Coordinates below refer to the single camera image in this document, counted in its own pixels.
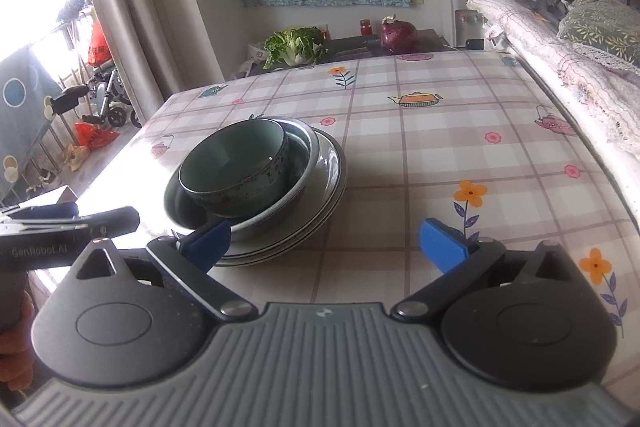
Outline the left hand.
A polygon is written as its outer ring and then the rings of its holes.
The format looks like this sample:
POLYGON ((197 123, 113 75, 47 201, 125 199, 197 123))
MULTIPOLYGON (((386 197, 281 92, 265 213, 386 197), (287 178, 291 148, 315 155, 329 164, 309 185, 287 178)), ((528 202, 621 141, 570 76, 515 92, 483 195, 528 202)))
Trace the left hand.
POLYGON ((23 391, 34 379, 35 355, 32 352, 30 329, 35 316, 32 297, 27 291, 23 293, 21 316, 17 323, 1 334, 0 378, 9 391, 23 391))

